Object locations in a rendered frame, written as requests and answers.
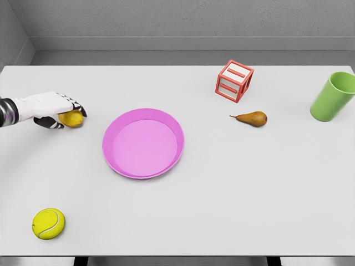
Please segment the pink round plate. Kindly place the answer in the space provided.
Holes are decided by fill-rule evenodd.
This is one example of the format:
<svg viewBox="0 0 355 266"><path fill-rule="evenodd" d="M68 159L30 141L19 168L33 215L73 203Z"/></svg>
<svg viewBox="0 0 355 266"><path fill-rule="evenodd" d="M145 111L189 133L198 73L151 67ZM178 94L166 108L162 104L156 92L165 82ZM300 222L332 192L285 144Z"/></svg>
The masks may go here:
<svg viewBox="0 0 355 266"><path fill-rule="evenodd" d="M175 118L158 109L142 108L120 115L108 126L102 151L115 172L142 180L174 167L184 145L184 132Z"/></svg>

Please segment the brown pear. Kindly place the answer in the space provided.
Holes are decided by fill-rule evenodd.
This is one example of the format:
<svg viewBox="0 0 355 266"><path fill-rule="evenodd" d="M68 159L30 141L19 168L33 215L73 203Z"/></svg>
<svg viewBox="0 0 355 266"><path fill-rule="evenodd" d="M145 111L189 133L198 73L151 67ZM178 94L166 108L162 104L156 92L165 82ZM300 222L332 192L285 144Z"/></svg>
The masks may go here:
<svg viewBox="0 0 355 266"><path fill-rule="evenodd" d="M251 125L253 127L262 127L267 124L268 117L262 111L255 111L248 114L241 114L237 116L230 117L235 118L237 121L242 122L244 124Z"/></svg>

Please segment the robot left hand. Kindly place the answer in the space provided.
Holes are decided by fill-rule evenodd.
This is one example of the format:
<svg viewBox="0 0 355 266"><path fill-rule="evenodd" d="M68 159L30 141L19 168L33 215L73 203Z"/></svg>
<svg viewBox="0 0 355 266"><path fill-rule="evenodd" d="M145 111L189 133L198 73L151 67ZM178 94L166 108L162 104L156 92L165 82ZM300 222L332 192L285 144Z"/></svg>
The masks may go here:
<svg viewBox="0 0 355 266"><path fill-rule="evenodd" d="M53 118L55 114L78 110L84 117L87 117L87 113L80 103L53 91L29 96L26 98L26 102L34 123L47 129L64 128L64 124Z"/></svg>

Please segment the red and white cube block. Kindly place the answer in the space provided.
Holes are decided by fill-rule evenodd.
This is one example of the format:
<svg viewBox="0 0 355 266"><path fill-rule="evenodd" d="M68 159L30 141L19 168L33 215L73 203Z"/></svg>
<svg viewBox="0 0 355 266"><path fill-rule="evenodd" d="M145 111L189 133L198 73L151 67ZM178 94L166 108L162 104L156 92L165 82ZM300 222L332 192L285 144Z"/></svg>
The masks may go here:
<svg viewBox="0 0 355 266"><path fill-rule="evenodd" d="M217 76L215 93L238 103L247 92L254 69L230 60Z"/></svg>

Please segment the green cup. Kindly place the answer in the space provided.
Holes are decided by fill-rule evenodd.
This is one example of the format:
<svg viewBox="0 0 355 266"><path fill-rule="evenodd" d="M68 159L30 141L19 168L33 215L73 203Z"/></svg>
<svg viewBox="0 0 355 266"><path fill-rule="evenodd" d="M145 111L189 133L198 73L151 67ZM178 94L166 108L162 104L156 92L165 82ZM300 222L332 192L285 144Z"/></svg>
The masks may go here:
<svg viewBox="0 0 355 266"><path fill-rule="evenodd" d="M318 121L331 121L354 97L355 75L334 72L311 105L310 113Z"/></svg>

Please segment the yellow tennis ball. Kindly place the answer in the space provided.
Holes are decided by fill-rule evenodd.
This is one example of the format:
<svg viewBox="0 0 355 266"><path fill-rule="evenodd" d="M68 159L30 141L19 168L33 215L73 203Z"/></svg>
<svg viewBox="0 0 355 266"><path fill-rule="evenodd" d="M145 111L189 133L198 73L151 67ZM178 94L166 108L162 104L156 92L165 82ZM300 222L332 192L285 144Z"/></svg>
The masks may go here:
<svg viewBox="0 0 355 266"><path fill-rule="evenodd" d="M42 240L50 240L59 236L65 227L65 216L56 208L39 211L32 220L34 235Z"/></svg>

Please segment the yellow lemon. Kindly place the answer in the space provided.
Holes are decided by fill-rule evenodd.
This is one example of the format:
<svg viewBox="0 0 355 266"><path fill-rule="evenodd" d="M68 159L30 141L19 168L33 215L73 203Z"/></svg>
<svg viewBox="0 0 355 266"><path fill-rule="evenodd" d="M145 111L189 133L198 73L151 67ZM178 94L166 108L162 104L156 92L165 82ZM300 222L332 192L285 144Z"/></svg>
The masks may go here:
<svg viewBox="0 0 355 266"><path fill-rule="evenodd" d="M58 114L60 122L67 127L80 127L84 121L84 116L79 110L72 110L63 114Z"/></svg>

